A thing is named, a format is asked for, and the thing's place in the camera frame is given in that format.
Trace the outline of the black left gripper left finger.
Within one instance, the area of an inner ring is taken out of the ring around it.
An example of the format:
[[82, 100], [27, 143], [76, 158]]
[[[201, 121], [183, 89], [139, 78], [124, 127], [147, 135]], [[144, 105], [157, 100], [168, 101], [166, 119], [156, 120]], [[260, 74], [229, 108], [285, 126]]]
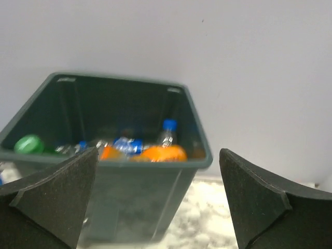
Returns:
[[76, 248], [92, 193], [98, 151], [1, 186], [1, 248]]

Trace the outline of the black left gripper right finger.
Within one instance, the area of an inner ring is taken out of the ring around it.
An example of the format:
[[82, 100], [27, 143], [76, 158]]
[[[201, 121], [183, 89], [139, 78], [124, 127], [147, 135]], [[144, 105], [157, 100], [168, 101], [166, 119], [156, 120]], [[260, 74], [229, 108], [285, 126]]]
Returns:
[[220, 171], [239, 248], [331, 248], [331, 193], [258, 167], [229, 149]]

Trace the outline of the green crushed bottle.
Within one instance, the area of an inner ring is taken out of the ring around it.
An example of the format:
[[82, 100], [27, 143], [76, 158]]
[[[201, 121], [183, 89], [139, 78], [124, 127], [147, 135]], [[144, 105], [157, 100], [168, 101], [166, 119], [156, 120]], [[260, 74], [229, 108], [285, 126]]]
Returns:
[[53, 147], [47, 146], [44, 141], [35, 134], [28, 134], [20, 138], [13, 150], [18, 154], [55, 154]]

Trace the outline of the large orange jar bottle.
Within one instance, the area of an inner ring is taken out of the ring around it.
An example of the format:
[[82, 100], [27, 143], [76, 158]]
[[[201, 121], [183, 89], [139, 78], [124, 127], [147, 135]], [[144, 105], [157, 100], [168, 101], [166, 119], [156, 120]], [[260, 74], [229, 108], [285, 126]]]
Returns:
[[125, 160], [127, 156], [120, 152], [119, 150], [113, 148], [112, 146], [106, 146], [103, 148], [99, 159], [101, 161], [120, 161], [120, 160]]

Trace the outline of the blue cap water bottle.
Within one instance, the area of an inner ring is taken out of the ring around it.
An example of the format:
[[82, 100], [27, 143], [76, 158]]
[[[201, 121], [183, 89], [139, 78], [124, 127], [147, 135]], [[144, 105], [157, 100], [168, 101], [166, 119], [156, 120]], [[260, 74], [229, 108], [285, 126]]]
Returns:
[[119, 137], [113, 141], [113, 147], [123, 154], [128, 156], [141, 154], [144, 146], [140, 139], [129, 139], [126, 137]]

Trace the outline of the orange object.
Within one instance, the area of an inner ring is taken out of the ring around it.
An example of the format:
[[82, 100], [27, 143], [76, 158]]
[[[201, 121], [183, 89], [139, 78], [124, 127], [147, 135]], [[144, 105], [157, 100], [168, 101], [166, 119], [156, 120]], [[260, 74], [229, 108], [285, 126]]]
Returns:
[[141, 156], [151, 162], [184, 162], [188, 159], [185, 150], [179, 145], [153, 146], [142, 152]]

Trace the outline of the blue label water bottle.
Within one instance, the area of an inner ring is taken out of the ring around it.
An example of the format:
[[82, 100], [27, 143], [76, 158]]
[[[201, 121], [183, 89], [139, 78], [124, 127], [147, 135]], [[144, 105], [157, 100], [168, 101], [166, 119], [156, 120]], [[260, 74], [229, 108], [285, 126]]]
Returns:
[[162, 131], [159, 134], [157, 144], [162, 147], [169, 147], [177, 144], [177, 121], [165, 119], [162, 124]]

